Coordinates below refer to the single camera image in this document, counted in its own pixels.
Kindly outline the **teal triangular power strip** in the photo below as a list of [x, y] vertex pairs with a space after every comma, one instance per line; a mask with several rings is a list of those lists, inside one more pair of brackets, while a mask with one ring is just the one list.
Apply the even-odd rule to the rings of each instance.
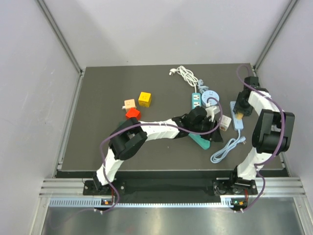
[[203, 139], [200, 135], [189, 134], [189, 137], [195, 141], [202, 149], [208, 150], [210, 148], [210, 141]]

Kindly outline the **white cube plug adapter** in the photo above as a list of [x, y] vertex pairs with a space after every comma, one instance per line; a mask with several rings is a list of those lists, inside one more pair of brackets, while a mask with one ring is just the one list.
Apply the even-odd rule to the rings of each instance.
[[231, 122], [232, 122], [232, 118], [223, 115], [221, 118], [220, 130], [227, 131]]

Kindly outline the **round light blue socket base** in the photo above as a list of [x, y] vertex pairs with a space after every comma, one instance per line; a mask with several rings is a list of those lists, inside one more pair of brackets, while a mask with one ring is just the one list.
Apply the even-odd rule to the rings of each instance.
[[207, 90], [201, 94], [201, 102], [205, 107], [208, 107], [209, 105], [215, 106], [218, 104], [218, 101], [220, 101], [220, 97], [218, 93], [213, 90]]

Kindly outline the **teal rectangular power strip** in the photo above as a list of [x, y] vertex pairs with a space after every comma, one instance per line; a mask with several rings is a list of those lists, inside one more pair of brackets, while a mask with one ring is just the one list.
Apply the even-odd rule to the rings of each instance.
[[192, 109], [201, 106], [201, 94], [200, 93], [192, 93], [191, 96], [191, 107]]

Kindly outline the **yellow cube plug adapter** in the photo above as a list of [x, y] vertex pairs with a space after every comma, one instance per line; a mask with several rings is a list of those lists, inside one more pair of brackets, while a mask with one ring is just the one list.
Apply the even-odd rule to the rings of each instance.
[[152, 101], [152, 94], [141, 92], [138, 98], [138, 103], [142, 107], [150, 107]]

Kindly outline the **red cube plug adapter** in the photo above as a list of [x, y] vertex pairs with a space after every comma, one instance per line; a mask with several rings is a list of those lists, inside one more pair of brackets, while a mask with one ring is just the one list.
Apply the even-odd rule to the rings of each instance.
[[136, 118], [137, 120], [141, 119], [141, 112], [136, 108], [130, 108], [125, 114], [126, 119]]

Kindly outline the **peach cube plug adapter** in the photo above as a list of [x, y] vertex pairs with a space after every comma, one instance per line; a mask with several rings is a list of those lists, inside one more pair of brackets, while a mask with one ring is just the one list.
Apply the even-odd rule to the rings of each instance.
[[122, 106], [123, 110], [129, 110], [131, 108], [136, 108], [136, 103], [134, 99], [128, 99], [124, 101], [124, 105]]

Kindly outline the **light blue power strip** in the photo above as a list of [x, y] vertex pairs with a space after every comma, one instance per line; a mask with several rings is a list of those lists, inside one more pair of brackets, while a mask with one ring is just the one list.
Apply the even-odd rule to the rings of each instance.
[[230, 102], [230, 111], [231, 111], [231, 116], [232, 116], [233, 128], [235, 131], [239, 131], [239, 130], [242, 131], [244, 128], [243, 121], [241, 119], [238, 119], [236, 117], [236, 114], [233, 111], [235, 103], [236, 103], [235, 101]]

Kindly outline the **dark green plug adapter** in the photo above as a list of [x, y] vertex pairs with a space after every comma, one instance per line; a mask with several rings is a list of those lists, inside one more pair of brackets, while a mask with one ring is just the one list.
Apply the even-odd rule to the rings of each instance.
[[118, 127], [121, 127], [121, 128], [126, 128], [128, 125], [128, 122], [125, 120], [125, 121], [121, 121], [119, 122], [119, 126]]

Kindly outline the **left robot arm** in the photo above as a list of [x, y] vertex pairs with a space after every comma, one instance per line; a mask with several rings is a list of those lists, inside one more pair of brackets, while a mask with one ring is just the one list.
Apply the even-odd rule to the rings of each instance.
[[101, 167], [93, 176], [94, 188], [100, 194], [110, 191], [111, 183], [122, 163], [132, 158], [147, 141], [180, 139], [189, 134], [199, 135], [208, 141], [221, 141], [218, 106], [197, 106], [189, 113], [165, 121], [144, 122], [132, 117], [121, 124], [100, 144], [103, 159]]

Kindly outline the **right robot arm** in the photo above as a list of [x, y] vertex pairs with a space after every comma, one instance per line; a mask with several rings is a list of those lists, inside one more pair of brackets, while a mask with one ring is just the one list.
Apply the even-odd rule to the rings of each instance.
[[295, 115], [279, 109], [268, 90], [261, 88], [256, 76], [244, 79], [244, 89], [230, 107], [233, 118], [248, 117], [253, 111], [258, 115], [252, 133], [252, 149], [245, 160], [235, 167], [228, 181], [229, 190], [238, 194], [244, 189], [252, 189], [260, 169], [289, 149]]

